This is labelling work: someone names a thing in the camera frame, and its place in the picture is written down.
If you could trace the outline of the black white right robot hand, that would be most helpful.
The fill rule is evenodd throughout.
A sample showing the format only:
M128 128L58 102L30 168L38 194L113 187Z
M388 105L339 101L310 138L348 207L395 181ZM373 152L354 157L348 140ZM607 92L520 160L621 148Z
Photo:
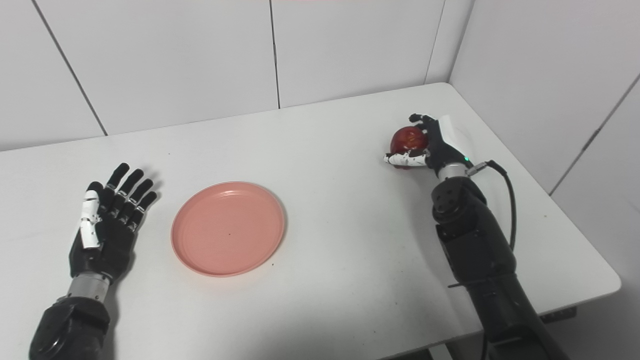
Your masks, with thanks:
M452 116L414 113L391 137L382 160L396 169L427 167L441 180L468 176L475 166L469 135Z

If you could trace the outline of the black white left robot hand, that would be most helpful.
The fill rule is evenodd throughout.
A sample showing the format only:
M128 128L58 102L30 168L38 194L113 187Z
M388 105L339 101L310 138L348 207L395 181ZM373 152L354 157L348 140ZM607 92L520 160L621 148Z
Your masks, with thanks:
M138 229L158 198L153 180L130 169L122 162L106 183L93 181L84 192L68 256L71 277L89 272L113 284L130 268Z

